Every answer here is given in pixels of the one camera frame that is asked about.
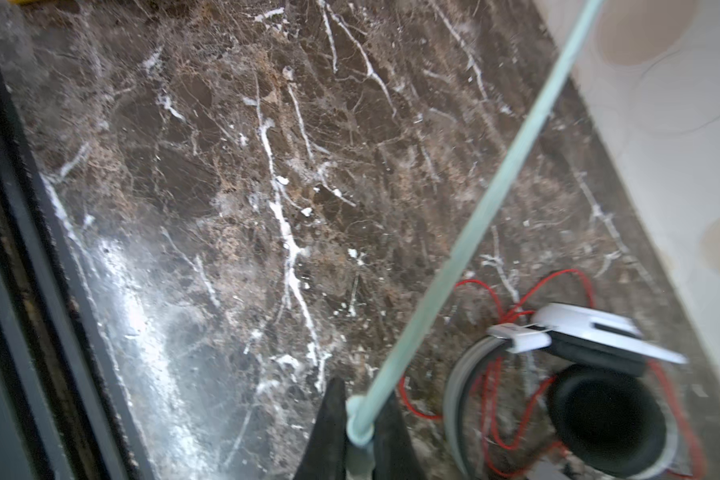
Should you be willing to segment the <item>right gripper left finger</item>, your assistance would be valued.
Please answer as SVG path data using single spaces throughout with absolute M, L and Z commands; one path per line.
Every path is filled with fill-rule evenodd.
M 345 381 L 331 378 L 294 480 L 346 478 L 346 399 Z

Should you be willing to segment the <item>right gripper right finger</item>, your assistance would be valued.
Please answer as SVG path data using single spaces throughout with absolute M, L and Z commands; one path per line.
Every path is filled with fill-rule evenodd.
M 407 425 L 392 393 L 375 420 L 374 480 L 424 480 L 426 474 L 413 448 Z

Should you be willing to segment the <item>white black red headphones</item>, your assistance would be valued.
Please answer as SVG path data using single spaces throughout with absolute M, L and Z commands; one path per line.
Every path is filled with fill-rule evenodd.
M 552 426 L 575 456 L 624 479 L 653 479 L 669 469 L 680 443 L 679 417 L 641 378 L 656 361 L 684 364 L 686 357 L 647 342 L 629 318 L 551 303 L 532 314 L 528 325 L 492 326 L 448 377 L 444 428 L 465 477 L 475 473 L 464 428 L 472 386 L 503 355 L 534 351 L 570 363 L 545 394 Z

